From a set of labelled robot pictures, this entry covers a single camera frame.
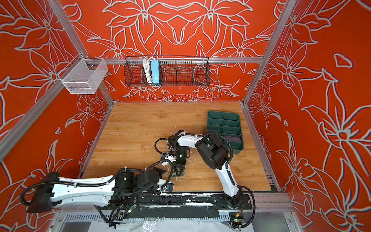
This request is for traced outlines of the green divided tray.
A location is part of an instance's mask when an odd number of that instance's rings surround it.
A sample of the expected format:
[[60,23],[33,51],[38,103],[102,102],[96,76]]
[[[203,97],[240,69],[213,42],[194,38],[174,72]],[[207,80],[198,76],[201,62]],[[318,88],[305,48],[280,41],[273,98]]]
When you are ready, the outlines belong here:
[[209,111],[207,113],[207,132],[214,132],[222,135],[240,137],[240,143],[230,143],[234,155],[244,150],[243,132],[240,116],[237,113]]

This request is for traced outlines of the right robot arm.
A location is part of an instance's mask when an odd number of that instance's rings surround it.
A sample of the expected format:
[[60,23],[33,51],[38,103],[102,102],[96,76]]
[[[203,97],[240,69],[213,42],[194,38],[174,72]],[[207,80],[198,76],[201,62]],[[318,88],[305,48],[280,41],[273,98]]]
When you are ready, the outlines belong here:
[[225,137],[217,133],[196,135],[180,130],[166,141],[168,152],[163,157],[172,160],[177,176],[184,174],[188,151],[194,148],[205,164],[215,170],[222,184],[227,205],[231,208],[241,205],[243,191],[232,174],[230,162],[233,158],[233,149]]

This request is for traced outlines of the purple sock with yellow cuff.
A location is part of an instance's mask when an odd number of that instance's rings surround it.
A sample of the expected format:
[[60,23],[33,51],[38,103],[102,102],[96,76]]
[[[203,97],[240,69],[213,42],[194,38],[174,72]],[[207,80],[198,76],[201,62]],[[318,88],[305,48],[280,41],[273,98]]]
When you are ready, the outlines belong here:
[[240,138],[240,137],[234,137],[234,136],[226,135],[225,138],[226,138],[230,143],[240,143],[240,142],[241,142],[241,138]]

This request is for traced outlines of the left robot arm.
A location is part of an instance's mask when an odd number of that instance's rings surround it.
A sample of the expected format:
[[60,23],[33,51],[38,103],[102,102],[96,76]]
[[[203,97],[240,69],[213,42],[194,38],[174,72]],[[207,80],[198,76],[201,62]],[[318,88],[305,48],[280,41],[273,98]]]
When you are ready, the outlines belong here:
[[28,213],[44,213],[63,206],[107,207],[141,192],[173,191],[170,179],[162,178],[165,173],[156,167],[145,171],[122,168],[106,177],[71,179],[53,172],[25,188],[19,200]]

